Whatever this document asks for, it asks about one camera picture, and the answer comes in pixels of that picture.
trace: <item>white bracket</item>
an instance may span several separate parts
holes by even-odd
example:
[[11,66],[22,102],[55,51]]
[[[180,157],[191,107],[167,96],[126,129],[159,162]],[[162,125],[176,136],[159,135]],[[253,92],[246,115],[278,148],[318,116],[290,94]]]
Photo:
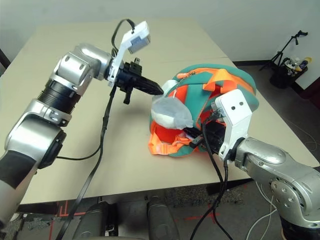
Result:
[[236,141],[248,136],[248,128],[252,116],[245,96],[239,89],[229,91],[215,99],[212,108],[221,110],[226,124],[224,141],[219,150],[219,158],[224,161],[229,150]]
[[134,27],[134,30],[130,30],[123,35],[119,51],[110,66],[109,75],[107,78],[109,81],[108,85],[110,87],[113,87],[116,82],[119,67],[122,63],[122,59],[124,58],[126,50],[129,50],[129,52],[133,54],[149,43],[150,32],[146,21],[139,23]]

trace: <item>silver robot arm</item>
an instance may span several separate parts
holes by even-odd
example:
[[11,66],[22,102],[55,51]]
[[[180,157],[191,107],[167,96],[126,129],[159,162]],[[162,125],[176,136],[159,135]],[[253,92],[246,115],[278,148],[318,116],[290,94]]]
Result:
[[320,172],[252,137],[236,147],[234,163],[271,190],[287,240],[320,239]]
[[57,157],[66,137],[61,127],[71,120],[92,78],[105,79],[111,60],[109,53],[89,44],[68,52],[12,128],[0,158],[0,229],[14,214],[37,169]]
[[212,141],[212,152],[219,149],[221,160],[234,161],[273,193],[287,240],[320,239],[320,172],[279,147],[248,137],[252,111],[240,90],[217,97],[212,109],[212,118],[225,123],[223,143],[217,148]]

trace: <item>black cylindrical joint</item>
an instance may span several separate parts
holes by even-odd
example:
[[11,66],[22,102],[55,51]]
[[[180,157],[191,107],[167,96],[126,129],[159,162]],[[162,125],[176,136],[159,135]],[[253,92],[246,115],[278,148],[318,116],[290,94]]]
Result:
[[80,98],[81,96],[75,91],[55,80],[49,79],[38,100],[50,107],[71,114]]

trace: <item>electrical cord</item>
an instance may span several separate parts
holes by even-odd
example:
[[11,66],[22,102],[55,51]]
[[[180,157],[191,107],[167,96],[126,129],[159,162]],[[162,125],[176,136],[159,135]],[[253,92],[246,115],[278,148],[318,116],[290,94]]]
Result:
[[266,233],[267,233],[267,231],[268,231],[268,229],[269,229],[269,227],[270,227],[270,223],[271,223],[271,212],[272,212],[272,204],[270,204],[270,216],[269,216],[268,224],[266,225],[265,230],[264,230],[264,232],[263,232],[260,240],[263,240],[263,239],[264,239],[264,237],[265,237],[265,235],[266,235]]
[[255,182],[255,184],[256,184],[256,187],[258,188],[260,194],[262,195],[262,197],[263,197],[268,203],[270,203],[270,211],[269,211],[269,214],[266,214],[266,215],[260,217],[259,219],[257,219],[257,220],[252,224],[252,226],[250,227],[250,229],[249,229],[249,231],[248,231],[248,233],[247,233],[247,235],[246,235],[245,240],[249,240],[249,236],[250,236],[252,230],[254,229],[254,227],[255,227],[262,219],[264,219],[264,218],[266,218],[266,217],[269,217],[268,224],[267,224],[267,226],[266,226],[266,228],[265,228],[265,230],[264,230],[264,232],[263,232],[263,234],[262,234],[262,236],[261,236],[261,238],[260,238],[260,240],[262,240],[262,239],[265,237],[265,235],[266,235],[266,233],[267,233],[267,231],[268,231],[268,229],[269,229],[269,226],[270,226],[270,223],[271,223],[271,216],[272,216],[272,214],[274,214],[274,213],[277,211],[276,206],[272,203],[272,202],[273,202],[273,199],[274,199],[274,196],[272,196],[272,198],[271,198],[271,200],[270,200],[270,199],[266,196],[266,194],[264,193],[263,188],[262,188],[262,184],[261,184],[260,187],[259,187],[259,185],[258,185],[257,182]]
[[104,112],[104,116],[103,116],[103,119],[102,119],[102,128],[101,128],[101,133],[100,133],[100,153],[99,153],[99,158],[98,158],[98,161],[96,162],[94,168],[92,169],[92,171],[90,172],[89,176],[87,177],[80,193],[78,194],[70,212],[69,212],[69,215],[66,219],[66,221],[64,221],[57,237],[55,240],[61,240],[63,238],[63,236],[65,235],[66,233],[66,230],[68,228],[68,226],[70,225],[71,223],[71,220],[73,219],[75,213],[76,213],[76,210],[82,200],[82,198],[84,197],[88,187],[89,187],[89,184],[92,180],[92,178],[94,177],[99,165],[100,165],[100,162],[101,162],[101,159],[102,159],[102,156],[103,156],[103,153],[104,153],[104,139],[105,139],[105,133],[106,133],[106,130],[107,130],[107,125],[108,125],[108,122],[109,122],[109,116],[110,116],[110,110],[111,110],[111,105],[112,105],[112,102],[113,102],[113,99],[114,99],[114,96],[115,96],[115,92],[116,92],[116,89],[117,89],[117,86],[114,85],[112,90],[111,90],[111,93],[110,93],[110,98],[109,98],[109,101],[108,101],[108,104],[105,108],[105,112]]
[[266,194],[264,193],[263,189],[262,189],[262,185],[261,185],[261,188],[259,187],[258,185],[258,182],[255,182],[255,185],[256,187],[258,188],[260,194],[262,195],[262,197],[270,204],[272,205],[275,209],[276,209],[276,206],[269,200],[269,198],[267,198]]
[[227,189],[227,182],[228,182],[228,161],[225,160],[223,162],[223,166],[224,166],[224,182],[222,185],[222,188],[219,192],[219,195],[217,196],[217,198],[214,200],[212,206],[205,212],[205,214],[201,217],[201,219],[198,221],[198,223],[196,224],[196,226],[193,229],[193,232],[191,234],[190,240],[194,239],[194,236],[196,235],[196,232],[198,230],[198,228],[200,227],[201,223],[204,221],[204,219],[209,215],[210,212],[213,213],[213,217],[214,220],[216,222],[216,224],[219,226],[219,228],[224,232],[224,234],[230,239],[233,240],[233,238],[228,234],[228,232],[221,226],[221,224],[219,223],[217,216],[216,216],[216,208],[218,207],[221,198],[223,197],[226,189]]
[[123,22],[125,22],[125,21],[127,21],[127,22],[130,24],[130,26],[131,26],[131,28],[132,28],[132,32],[135,30],[135,27],[136,27],[136,24],[135,24],[132,20],[130,20],[130,19],[128,19],[128,18],[122,19],[122,20],[118,23],[118,25],[116,26],[116,28],[115,28],[115,30],[114,30],[114,33],[113,33],[113,35],[112,35],[112,38],[111,38],[111,44],[112,44],[112,47],[113,47],[112,50],[111,50],[111,56],[112,56],[113,58],[115,58],[115,57],[117,56],[118,51],[119,51],[119,49],[118,49],[118,48],[116,47],[116,45],[115,45],[115,39],[116,39],[118,30],[119,30],[121,24],[122,24]]
[[202,128],[202,135],[203,135],[203,139],[204,139],[204,143],[205,143],[205,147],[207,149],[207,152],[209,154],[209,157],[210,157],[210,160],[212,162],[212,165],[214,166],[214,169],[219,177],[219,180],[220,180],[220,184],[221,186],[223,185],[223,178],[222,178],[222,175],[221,175],[221,172],[218,168],[218,165],[216,163],[216,161],[214,160],[214,157],[213,157],[213,153],[211,151],[211,148],[210,148],[210,144],[209,144],[209,141],[208,141],[208,137],[207,137],[207,132],[206,132],[206,125],[209,121],[214,121],[218,119],[215,115],[211,116],[211,117],[208,117],[206,120],[204,120],[204,122],[202,123],[201,125],[201,128]]
[[[252,230],[254,229],[254,227],[255,227],[262,219],[264,219],[264,218],[266,218],[266,217],[271,217],[271,215],[274,214],[276,211],[277,211],[277,209],[274,209],[273,211],[270,211],[270,213],[268,213],[268,214],[260,217],[259,219],[257,219],[257,220],[252,224],[252,226],[250,227],[250,229],[249,229],[249,231],[248,231],[248,233],[247,233],[247,235],[246,235],[245,240],[249,240],[249,237],[250,237],[250,234],[251,234]],[[270,223],[268,223],[267,228],[265,229],[265,231],[264,231],[264,233],[263,233],[263,235],[262,235],[262,238],[265,236],[265,234],[266,234],[266,232],[267,232],[267,230],[268,230],[269,225],[270,225]]]
[[216,173],[220,179],[220,183],[221,183],[221,186],[220,186],[220,192],[217,196],[217,198],[214,200],[213,204],[212,204],[212,207],[210,207],[206,212],[205,214],[202,216],[202,218],[198,221],[198,223],[196,224],[196,226],[194,227],[193,231],[192,231],[192,234],[191,234],[191,237],[190,237],[190,240],[193,240],[195,235],[196,235],[196,232],[198,230],[198,228],[200,227],[201,223],[204,221],[204,219],[208,216],[208,214],[212,211],[212,214],[213,214],[213,218],[216,222],[216,224],[219,226],[219,228],[223,231],[223,233],[230,239],[230,240],[233,240],[233,238],[230,236],[230,234],[222,227],[222,225],[219,223],[218,219],[217,219],[217,216],[216,216],[216,209],[217,207],[219,206],[219,203],[227,189],[227,182],[228,182],[228,160],[225,160],[223,162],[223,167],[224,167],[224,180],[222,178],[222,175],[221,175],[221,172],[217,166],[217,163],[215,162],[214,158],[213,158],[213,154],[212,154],[212,151],[211,151],[211,148],[210,148],[210,144],[209,144],[209,141],[208,141],[208,138],[207,138],[207,132],[206,132],[206,124],[209,122],[209,121],[213,121],[213,120],[216,120],[218,119],[219,116],[218,115],[215,115],[213,114],[213,116],[211,117],[208,117],[202,124],[202,135],[203,135],[203,139],[204,139],[204,143],[205,143],[205,146],[207,148],[207,152],[209,154],[209,157],[210,157],[210,160],[214,166],[214,169],[216,170]]
[[318,149],[318,145],[319,142],[316,141],[316,139],[310,134],[308,133],[307,131],[303,130],[301,127],[299,127],[297,124],[293,123],[292,121],[288,120],[287,118],[285,117],[282,117],[286,122],[290,123],[291,125],[295,126],[297,129],[299,129],[301,132],[303,132],[304,134],[306,134],[307,136],[309,136],[311,138],[312,141],[307,141],[307,142],[304,142],[303,144],[306,145],[306,144],[310,144],[310,143],[313,143],[314,144],[314,148],[312,149],[309,149],[311,152],[314,152]]
[[56,158],[57,159],[65,159],[65,160],[73,160],[73,161],[80,161],[80,160],[85,160],[85,159],[89,159],[89,158],[92,158],[94,155],[97,154],[97,152],[99,152],[100,150],[100,144],[98,146],[98,148],[95,150],[94,153],[92,153],[91,155],[89,156],[85,156],[85,157],[80,157],[80,158],[75,158],[75,157],[66,157],[66,156],[57,156]]

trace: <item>tripod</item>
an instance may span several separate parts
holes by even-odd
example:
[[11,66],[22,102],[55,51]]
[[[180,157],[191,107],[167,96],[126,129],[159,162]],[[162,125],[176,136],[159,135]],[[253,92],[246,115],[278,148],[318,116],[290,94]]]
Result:
[[291,36],[290,40],[286,43],[286,45],[282,48],[282,50],[281,50],[281,51],[278,51],[278,52],[276,53],[276,55],[273,56],[273,58],[271,58],[265,65],[263,65],[263,66],[259,69],[259,71],[261,71],[261,70],[264,69],[265,67],[268,67],[269,65],[271,65],[272,63],[274,63],[274,62],[277,60],[278,57],[280,57],[280,58],[279,58],[279,61],[278,61],[278,64],[277,64],[277,66],[279,67],[280,64],[281,64],[281,59],[282,59],[282,57],[283,57],[283,55],[284,55],[284,50],[286,49],[286,47],[288,46],[288,44],[291,42],[292,39],[295,39],[295,45],[299,45],[298,37],[300,37],[301,35],[302,35],[302,36],[307,36],[307,35],[308,35],[308,32],[303,32],[303,31],[300,30],[300,31],[298,31],[298,33],[297,33],[296,35]]

